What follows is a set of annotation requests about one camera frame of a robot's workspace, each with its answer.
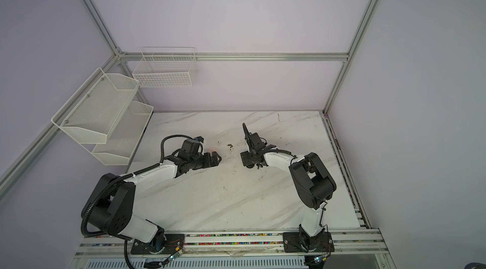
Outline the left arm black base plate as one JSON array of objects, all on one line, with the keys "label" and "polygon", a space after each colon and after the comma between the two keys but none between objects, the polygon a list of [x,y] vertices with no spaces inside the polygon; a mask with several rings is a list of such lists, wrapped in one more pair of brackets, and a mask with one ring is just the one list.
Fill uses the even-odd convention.
[{"label": "left arm black base plate", "polygon": [[145,243],[135,240],[130,253],[132,255],[172,255],[184,247],[184,234],[164,234]]}]

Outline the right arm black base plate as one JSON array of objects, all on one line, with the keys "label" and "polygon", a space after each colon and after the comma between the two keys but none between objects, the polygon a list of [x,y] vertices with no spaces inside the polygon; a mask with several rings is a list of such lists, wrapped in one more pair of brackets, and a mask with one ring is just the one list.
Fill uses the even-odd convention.
[{"label": "right arm black base plate", "polygon": [[283,248],[286,253],[332,253],[335,251],[330,232],[321,231],[314,237],[305,232],[285,232]]}]

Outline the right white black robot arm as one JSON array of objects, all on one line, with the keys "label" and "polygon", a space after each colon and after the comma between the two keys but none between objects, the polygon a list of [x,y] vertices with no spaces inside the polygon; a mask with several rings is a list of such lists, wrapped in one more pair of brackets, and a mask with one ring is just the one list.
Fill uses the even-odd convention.
[{"label": "right white black robot arm", "polygon": [[332,198],[337,184],[316,153],[294,155],[290,151],[278,149],[268,144],[256,132],[250,132],[242,125],[244,140],[248,150],[240,154],[243,165],[253,167],[273,167],[288,172],[301,202],[308,208],[299,225],[299,232],[305,239],[316,239],[324,230],[325,205]]}]

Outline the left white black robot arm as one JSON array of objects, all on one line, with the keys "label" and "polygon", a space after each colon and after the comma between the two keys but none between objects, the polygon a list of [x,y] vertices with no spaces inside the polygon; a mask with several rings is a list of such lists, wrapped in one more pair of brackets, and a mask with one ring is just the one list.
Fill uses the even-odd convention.
[{"label": "left white black robot arm", "polygon": [[124,175],[105,174],[99,179],[81,212],[81,234],[133,239],[160,250],[167,241],[164,228],[133,214],[137,190],[176,179],[191,170],[217,167],[221,161],[214,148],[205,151],[201,136],[165,137],[160,143],[158,163]]}]

